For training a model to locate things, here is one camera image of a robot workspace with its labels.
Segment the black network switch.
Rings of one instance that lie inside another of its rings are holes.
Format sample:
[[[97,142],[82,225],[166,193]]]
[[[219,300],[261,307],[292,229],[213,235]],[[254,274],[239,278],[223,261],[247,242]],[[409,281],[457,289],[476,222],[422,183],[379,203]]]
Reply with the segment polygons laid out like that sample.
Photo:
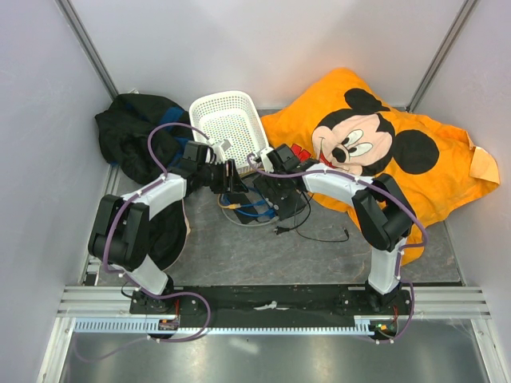
[[[253,185],[281,220],[293,217],[307,206],[291,179],[259,175],[253,180]]]

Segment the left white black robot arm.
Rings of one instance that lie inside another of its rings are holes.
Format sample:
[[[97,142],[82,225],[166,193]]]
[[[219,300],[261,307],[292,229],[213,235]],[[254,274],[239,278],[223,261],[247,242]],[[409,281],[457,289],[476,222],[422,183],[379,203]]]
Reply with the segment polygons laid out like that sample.
[[[188,189],[196,185],[215,194],[245,192],[236,162],[227,158],[231,146],[227,139],[215,144],[190,141],[179,168],[127,195],[104,195],[99,202],[89,254],[102,261],[106,272],[122,271],[136,283],[158,314],[172,310],[176,296],[169,277],[150,258],[150,221],[174,203],[182,203]]]

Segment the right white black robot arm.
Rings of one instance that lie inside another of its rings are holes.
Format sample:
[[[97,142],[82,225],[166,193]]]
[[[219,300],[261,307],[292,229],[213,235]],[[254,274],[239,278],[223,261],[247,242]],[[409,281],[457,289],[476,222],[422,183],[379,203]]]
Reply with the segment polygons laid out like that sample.
[[[366,293],[367,308],[384,314],[394,305],[393,290],[400,283],[400,261],[417,217],[394,179],[355,176],[335,170],[312,158],[304,161],[286,145],[265,148],[247,156],[248,165],[263,176],[290,180],[308,193],[324,195],[351,207],[363,238],[371,247],[372,288]]]

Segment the black power adapter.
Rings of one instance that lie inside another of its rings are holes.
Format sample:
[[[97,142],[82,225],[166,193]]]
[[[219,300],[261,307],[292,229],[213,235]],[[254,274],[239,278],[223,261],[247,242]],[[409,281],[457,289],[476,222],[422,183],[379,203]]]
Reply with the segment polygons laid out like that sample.
[[[225,205],[239,205],[234,209],[238,221],[244,225],[262,223],[267,215],[266,203],[260,196],[244,193],[229,193],[223,197]]]

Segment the white plastic basket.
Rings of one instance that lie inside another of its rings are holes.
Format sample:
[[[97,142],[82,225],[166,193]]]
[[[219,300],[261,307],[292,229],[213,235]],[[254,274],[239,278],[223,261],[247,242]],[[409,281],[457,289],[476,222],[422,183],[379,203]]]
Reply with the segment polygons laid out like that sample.
[[[226,91],[201,97],[189,111],[194,140],[217,144],[227,141],[223,158],[233,159],[240,174],[250,172],[247,156],[269,146],[252,99],[241,91]]]

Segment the black round hat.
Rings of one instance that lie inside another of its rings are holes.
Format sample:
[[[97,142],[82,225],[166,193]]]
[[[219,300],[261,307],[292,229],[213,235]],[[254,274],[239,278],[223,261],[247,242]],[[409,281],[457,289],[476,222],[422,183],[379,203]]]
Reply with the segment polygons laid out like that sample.
[[[188,234],[183,200],[167,206],[150,220],[149,256],[160,270],[168,269],[180,257]]]

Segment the orange Mickey Mouse pillowcase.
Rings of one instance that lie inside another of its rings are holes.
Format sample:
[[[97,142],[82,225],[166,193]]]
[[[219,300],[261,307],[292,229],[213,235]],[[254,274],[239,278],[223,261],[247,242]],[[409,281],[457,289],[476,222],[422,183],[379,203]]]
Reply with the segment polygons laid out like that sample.
[[[466,130],[391,107],[350,69],[330,71],[261,121],[269,144],[300,160],[391,175],[425,227],[501,183],[496,160]]]

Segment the black blue jacket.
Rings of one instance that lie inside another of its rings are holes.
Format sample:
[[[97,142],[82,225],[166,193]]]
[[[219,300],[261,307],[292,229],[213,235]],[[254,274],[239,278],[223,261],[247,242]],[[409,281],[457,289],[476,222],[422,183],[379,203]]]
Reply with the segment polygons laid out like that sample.
[[[107,163],[119,166],[138,184],[148,184],[161,174],[148,147],[149,134],[156,127],[165,126],[152,138],[152,148],[166,167],[177,165],[185,145],[193,139],[188,112],[162,96],[122,93],[95,121]]]

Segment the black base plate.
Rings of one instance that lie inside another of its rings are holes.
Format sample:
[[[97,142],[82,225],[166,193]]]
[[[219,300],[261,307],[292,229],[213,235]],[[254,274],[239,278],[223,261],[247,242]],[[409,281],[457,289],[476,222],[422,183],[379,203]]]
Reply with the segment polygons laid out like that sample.
[[[334,325],[381,316],[390,322],[414,312],[410,292],[397,286],[377,294],[369,285],[188,286],[171,298],[153,298],[141,291],[129,295],[131,314],[200,326]]]

